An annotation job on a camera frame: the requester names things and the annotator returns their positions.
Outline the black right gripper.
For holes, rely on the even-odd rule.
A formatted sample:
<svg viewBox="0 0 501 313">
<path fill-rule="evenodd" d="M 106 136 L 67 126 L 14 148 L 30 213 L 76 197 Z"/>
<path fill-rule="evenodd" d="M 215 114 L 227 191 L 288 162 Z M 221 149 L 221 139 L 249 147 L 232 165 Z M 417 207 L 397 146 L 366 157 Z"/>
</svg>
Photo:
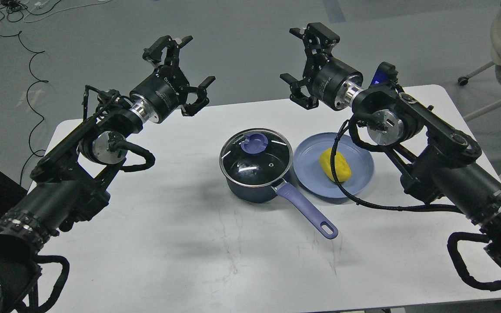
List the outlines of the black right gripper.
<svg viewBox="0 0 501 313">
<path fill-rule="evenodd" d="M 309 23 L 305 28 L 290 28 L 290 34 L 302 40 L 307 61 L 321 66 L 312 81 L 309 77 L 298 80 L 289 73 L 280 74 L 280 78 L 290 86 L 290 100 L 306 110 L 318 107 L 319 100 L 334 111 L 348 107 L 349 101 L 345 99 L 348 87 L 344 84 L 350 80 L 360 87 L 363 75 L 352 66 L 332 57 L 332 50 L 340 43 L 340 36 L 323 23 Z M 307 97 L 301 89 L 311 83 L 311 96 Z"/>
</svg>

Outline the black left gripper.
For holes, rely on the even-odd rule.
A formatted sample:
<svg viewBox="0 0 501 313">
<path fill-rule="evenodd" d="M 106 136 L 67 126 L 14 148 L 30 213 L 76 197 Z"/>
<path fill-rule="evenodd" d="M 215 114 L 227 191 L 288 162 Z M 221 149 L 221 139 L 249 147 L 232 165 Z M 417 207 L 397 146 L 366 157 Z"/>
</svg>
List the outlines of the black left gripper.
<svg viewBox="0 0 501 313">
<path fill-rule="evenodd" d="M 179 67 L 180 50 L 193 36 L 173 39 L 166 35 L 158 38 L 149 48 L 143 50 L 142 58 L 155 68 L 129 93 L 131 100 L 141 100 L 150 108 L 150 121 L 163 122 L 181 105 L 182 115 L 192 117 L 210 103 L 207 88 L 216 77 L 207 77 L 197 87 L 190 87 L 189 81 Z M 196 100 L 187 103 L 188 95 L 196 95 Z"/>
</svg>

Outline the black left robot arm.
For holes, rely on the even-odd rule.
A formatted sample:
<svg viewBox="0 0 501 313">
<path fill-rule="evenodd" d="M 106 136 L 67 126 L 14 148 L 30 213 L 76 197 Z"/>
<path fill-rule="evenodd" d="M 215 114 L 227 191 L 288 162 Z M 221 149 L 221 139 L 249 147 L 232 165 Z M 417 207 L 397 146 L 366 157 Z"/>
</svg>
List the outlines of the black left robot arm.
<svg viewBox="0 0 501 313">
<path fill-rule="evenodd" d="M 82 122 L 44 154 L 30 173 L 33 190 L 0 217 L 0 313 L 45 313 L 55 305 L 70 263 L 40 250 L 101 212 L 119 172 L 141 172 L 156 162 L 128 136 L 177 108 L 192 117 L 209 104 L 207 87 L 215 77 L 193 87 L 179 66 L 180 50 L 192 39 L 166 35 L 145 48 L 142 58 L 154 70 L 127 96 L 85 86 Z"/>
</svg>

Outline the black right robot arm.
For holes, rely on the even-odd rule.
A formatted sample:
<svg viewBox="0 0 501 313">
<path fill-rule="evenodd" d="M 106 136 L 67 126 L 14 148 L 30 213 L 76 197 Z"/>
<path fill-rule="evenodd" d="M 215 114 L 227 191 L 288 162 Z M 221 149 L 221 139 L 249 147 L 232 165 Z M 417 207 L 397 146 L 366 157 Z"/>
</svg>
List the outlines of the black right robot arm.
<svg viewBox="0 0 501 313">
<path fill-rule="evenodd" d="M 322 23 L 291 28 L 290 33 L 302 40 L 307 58 L 301 79 L 280 75 L 290 86 L 291 101 L 308 110 L 319 102 L 335 111 L 351 108 L 352 115 L 338 131 L 333 148 L 348 132 L 359 148 L 384 153 L 401 172 L 404 192 L 423 204 L 377 205 L 351 195 L 339 180 L 336 186 L 353 202 L 369 208 L 465 215 L 480 232 L 449 236 L 447 249 L 453 265 L 468 286 L 501 290 L 501 279 L 477 281 L 458 252 L 461 240 L 484 243 L 484 250 L 501 268 L 501 182 L 477 164 L 482 154 L 478 143 L 440 119 L 433 107 L 406 93 L 391 63 L 380 63 L 370 85 L 363 88 L 362 73 L 332 55 L 339 35 Z"/>
</svg>

